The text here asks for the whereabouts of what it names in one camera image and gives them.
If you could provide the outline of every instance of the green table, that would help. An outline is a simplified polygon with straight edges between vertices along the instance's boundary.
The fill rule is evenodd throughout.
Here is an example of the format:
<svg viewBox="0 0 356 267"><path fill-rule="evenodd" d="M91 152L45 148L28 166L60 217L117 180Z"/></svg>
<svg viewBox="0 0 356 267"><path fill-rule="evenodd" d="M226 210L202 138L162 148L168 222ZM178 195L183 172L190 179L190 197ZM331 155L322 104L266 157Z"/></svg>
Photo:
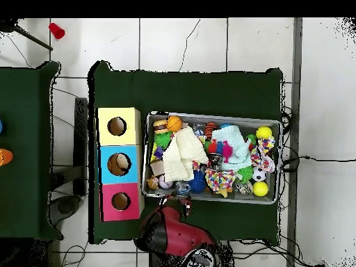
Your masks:
<svg viewBox="0 0 356 267"><path fill-rule="evenodd" d="M0 148L14 154L0 167L0 237L62 238L47 220L50 196L50 86L58 63L0 68Z"/></svg>
<svg viewBox="0 0 356 267"><path fill-rule="evenodd" d="M94 109L135 107L142 128L150 111L222 115L281 120L279 69L266 73L225 72L158 73L110 70L104 61L95 63L89 80L90 240L129 240L138 237L140 224L158 204L146 197L140 220L100 222L97 146L94 140ZM209 230L217 240L264 238L277 245L277 202L272 205L194 201L186 222Z"/></svg>

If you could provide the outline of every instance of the pink toy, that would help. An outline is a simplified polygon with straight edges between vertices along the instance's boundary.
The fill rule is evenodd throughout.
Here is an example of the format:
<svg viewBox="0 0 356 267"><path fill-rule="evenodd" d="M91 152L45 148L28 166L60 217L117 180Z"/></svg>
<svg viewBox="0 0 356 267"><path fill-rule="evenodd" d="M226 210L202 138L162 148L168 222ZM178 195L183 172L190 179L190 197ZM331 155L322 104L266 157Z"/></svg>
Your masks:
<svg viewBox="0 0 356 267"><path fill-rule="evenodd" d="M233 148L225 140L224 146L222 147L222 156L225 158L224 163L229 163L229 157L232 155Z"/></svg>

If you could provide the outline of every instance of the white knit blanket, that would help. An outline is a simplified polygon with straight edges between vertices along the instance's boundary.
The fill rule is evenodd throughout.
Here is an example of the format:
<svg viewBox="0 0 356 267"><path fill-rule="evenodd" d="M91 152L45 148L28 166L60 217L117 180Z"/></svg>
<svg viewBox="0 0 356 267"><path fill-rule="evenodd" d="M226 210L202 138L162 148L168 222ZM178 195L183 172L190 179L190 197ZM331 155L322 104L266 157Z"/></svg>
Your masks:
<svg viewBox="0 0 356 267"><path fill-rule="evenodd" d="M190 127L179 130L163 153L166 181L192 180L193 161L208 163L204 148Z"/></svg>

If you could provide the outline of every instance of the circular hole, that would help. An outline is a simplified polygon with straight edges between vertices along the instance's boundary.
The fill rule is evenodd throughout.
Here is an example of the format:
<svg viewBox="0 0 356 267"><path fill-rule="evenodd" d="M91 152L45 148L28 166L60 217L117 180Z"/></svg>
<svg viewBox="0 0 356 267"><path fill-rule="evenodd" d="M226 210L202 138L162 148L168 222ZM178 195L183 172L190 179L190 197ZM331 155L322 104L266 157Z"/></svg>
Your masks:
<svg viewBox="0 0 356 267"><path fill-rule="evenodd" d="M114 136L121 136L126 131L126 122L120 118L112 118L108 121L108 131Z"/></svg>
<svg viewBox="0 0 356 267"><path fill-rule="evenodd" d="M108 158L108 170L115 176L124 176L129 172L131 161L126 154L116 153Z"/></svg>
<svg viewBox="0 0 356 267"><path fill-rule="evenodd" d="M124 211L129 208L131 201L126 193L116 193L111 199L113 207L119 211Z"/></svg>

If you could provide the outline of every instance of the soccer ball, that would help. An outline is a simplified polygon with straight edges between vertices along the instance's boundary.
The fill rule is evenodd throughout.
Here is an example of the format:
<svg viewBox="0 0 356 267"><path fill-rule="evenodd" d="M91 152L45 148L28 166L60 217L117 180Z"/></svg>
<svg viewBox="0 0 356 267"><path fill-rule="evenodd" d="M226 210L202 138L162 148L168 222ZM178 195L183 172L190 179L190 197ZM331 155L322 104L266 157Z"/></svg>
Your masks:
<svg viewBox="0 0 356 267"><path fill-rule="evenodd" d="M253 175L252 175L252 178L255 180L255 181L263 181L265 180L267 177L267 172L262 170L261 168L259 167L254 167L253 168Z"/></svg>

